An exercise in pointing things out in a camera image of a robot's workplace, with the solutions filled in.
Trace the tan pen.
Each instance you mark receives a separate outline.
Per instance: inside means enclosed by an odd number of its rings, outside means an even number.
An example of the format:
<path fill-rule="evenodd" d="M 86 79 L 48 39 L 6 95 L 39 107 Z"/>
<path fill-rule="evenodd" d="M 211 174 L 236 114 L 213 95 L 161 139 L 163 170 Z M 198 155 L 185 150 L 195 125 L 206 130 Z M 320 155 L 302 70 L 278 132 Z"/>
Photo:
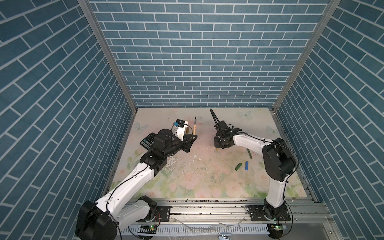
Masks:
<path fill-rule="evenodd" d="M 194 118 L 193 135 L 196 134 L 196 128 L 197 128 L 197 116 L 195 116 L 195 118 Z"/>

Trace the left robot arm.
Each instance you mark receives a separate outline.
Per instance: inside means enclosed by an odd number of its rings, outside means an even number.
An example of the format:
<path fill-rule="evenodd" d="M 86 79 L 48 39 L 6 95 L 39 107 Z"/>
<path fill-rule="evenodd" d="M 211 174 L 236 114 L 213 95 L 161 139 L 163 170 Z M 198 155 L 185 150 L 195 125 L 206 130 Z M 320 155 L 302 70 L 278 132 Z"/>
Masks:
<path fill-rule="evenodd" d="M 168 157 L 179 151 L 188 153 L 197 138 L 187 134 L 180 139 L 171 130 L 163 129 L 153 139 L 143 139 L 141 145 L 147 152 L 131 173 L 103 197 L 81 206 L 75 235 L 81 240 L 114 240 L 131 224 L 152 220 L 157 210 L 154 200 L 142 196 L 130 207 L 126 207 L 127 202 L 164 168 Z"/>

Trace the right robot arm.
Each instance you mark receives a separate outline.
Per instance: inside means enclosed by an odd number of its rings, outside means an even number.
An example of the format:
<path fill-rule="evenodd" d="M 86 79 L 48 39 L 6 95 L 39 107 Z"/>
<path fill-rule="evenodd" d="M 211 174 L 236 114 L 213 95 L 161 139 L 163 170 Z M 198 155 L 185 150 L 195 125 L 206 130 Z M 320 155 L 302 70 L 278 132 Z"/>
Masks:
<path fill-rule="evenodd" d="M 225 121 L 220 121 L 213 109 L 210 109 L 210 112 L 217 131 L 214 137 L 215 148 L 239 146 L 262 155 L 265 171 L 270 177 L 263 211 L 266 219 L 270 221 L 278 219 L 286 207 L 285 191 L 289 178 L 299 166 L 293 151 L 281 138 L 266 140 L 250 135 L 242 129 L 228 125 Z"/>

